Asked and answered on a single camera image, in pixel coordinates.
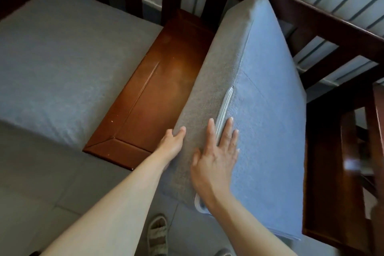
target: cushion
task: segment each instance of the cushion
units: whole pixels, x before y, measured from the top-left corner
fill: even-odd
[[[81,150],[162,27],[95,0],[0,21],[0,119]]]
[[[195,208],[193,149],[204,147],[209,118],[231,116],[241,149],[233,194],[274,233],[300,238],[306,95],[268,0],[244,0],[225,15],[176,123],[187,134],[164,193]]]

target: person's left hand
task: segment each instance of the person's left hand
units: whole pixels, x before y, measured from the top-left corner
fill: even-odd
[[[155,153],[164,160],[166,166],[180,152],[186,132],[186,127],[181,127],[177,135],[173,136],[172,129],[169,129],[161,139]]]

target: flat cushion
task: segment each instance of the flat cushion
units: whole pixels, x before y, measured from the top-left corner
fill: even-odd
[[[0,120],[81,150],[162,27],[95,0],[0,21]]]
[[[231,190],[267,228],[301,237],[306,95],[268,0],[244,0],[225,15],[176,123],[187,128],[179,156],[162,177],[164,193],[195,208],[193,149],[203,148],[208,119],[240,130]]]

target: forearm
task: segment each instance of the forearm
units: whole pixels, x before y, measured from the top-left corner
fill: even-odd
[[[280,239],[266,229],[232,194],[209,207],[227,234],[238,256],[294,256]]]
[[[156,152],[53,242],[44,255],[134,255],[166,162]]]

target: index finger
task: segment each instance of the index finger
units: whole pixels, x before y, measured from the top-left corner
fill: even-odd
[[[211,152],[216,146],[216,130],[213,118],[210,118],[207,126],[207,141],[205,142],[204,154]]]

